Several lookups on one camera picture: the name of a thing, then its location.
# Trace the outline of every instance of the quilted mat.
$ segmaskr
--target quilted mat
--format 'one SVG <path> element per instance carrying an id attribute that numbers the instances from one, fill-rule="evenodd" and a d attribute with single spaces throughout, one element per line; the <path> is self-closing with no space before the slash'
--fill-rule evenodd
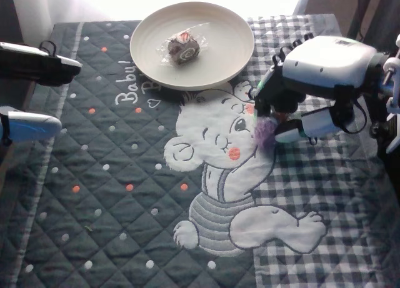
<path id="1" fill-rule="evenodd" d="M 56 25 L 58 53 L 83 68 L 36 88 L 31 109 L 64 128 L 11 171 L 22 188 L 2 287 L 393 287 L 400 209 L 368 131 L 276 152 L 252 138 L 249 88 L 280 47 L 340 35 L 334 16 L 248 23 L 243 72 L 191 93 L 140 73 L 137 21 Z M 299 110 L 327 105 L 308 97 Z"/>

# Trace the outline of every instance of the gray quilted fabric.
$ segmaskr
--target gray quilted fabric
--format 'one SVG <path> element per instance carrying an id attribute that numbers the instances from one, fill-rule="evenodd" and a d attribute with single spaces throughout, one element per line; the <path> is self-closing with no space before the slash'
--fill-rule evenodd
<path id="1" fill-rule="evenodd" d="M 160 89 L 133 67 L 129 38 L 137 24 L 55 27 L 58 53 L 75 56 L 84 67 L 68 86 L 36 89 L 32 108 L 61 116 L 64 129 L 54 140 L 32 145 L 27 162 L 12 171 L 23 188 L 1 256 L 3 286 L 394 284 L 393 266 L 400 266 L 399 208 L 364 136 L 339 134 L 316 147 L 303 142 L 280 147 L 271 176 L 253 191 L 252 200 L 238 203 L 274 205 L 298 219 L 318 212 L 327 233 L 309 254 L 280 241 L 235 251 L 234 257 L 206 251 L 202 240 L 190 250 L 176 245 L 176 225 L 208 206 L 201 196 L 203 166 L 181 172 L 166 164 L 164 148 L 177 136 L 185 98 Z M 232 87 L 244 81 L 255 85 L 271 55 L 304 34 L 340 34 L 332 16 L 260 18 L 249 24 L 256 50 Z M 327 104 L 308 98 L 300 110 Z M 227 206 L 209 203 L 212 212 Z M 194 223 L 199 227 L 205 221 Z"/>

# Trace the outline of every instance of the clear plastic wrapper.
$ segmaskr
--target clear plastic wrapper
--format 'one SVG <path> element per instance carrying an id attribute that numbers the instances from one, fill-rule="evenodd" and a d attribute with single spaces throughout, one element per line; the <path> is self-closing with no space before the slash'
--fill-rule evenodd
<path id="1" fill-rule="evenodd" d="M 204 30 L 209 23 L 198 24 L 167 38 L 157 51 L 162 65 L 177 66 L 195 60 L 208 48 Z"/>

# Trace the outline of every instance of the plate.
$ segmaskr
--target plate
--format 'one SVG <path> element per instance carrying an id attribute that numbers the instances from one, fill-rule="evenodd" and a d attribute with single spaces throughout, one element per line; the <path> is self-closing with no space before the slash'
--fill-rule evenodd
<path id="1" fill-rule="evenodd" d="M 182 66 L 162 64 L 157 48 L 172 35 L 198 24 L 207 48 L 196 60 Z M 144 19 L 131 38 L 135 65 L 154 82 L 172 89 L 197 91 L 228 82 L 249 62 L 254 36 L 236 13 L 207 2 L 182 2 L 165 7 Z"/>

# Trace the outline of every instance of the fluffy purple ball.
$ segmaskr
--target fluffy purple ball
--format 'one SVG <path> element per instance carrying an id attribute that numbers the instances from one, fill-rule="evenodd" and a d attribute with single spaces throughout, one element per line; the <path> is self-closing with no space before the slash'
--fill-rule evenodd
<path id="1" fill-rule="evenodd" d="M 254 129 L 254 138 L 256 143 L 262 149 L 269 149 L 275 146 L 275 129 L 278 122 L 270 117 L 258 117 L 256 128 Z"/>

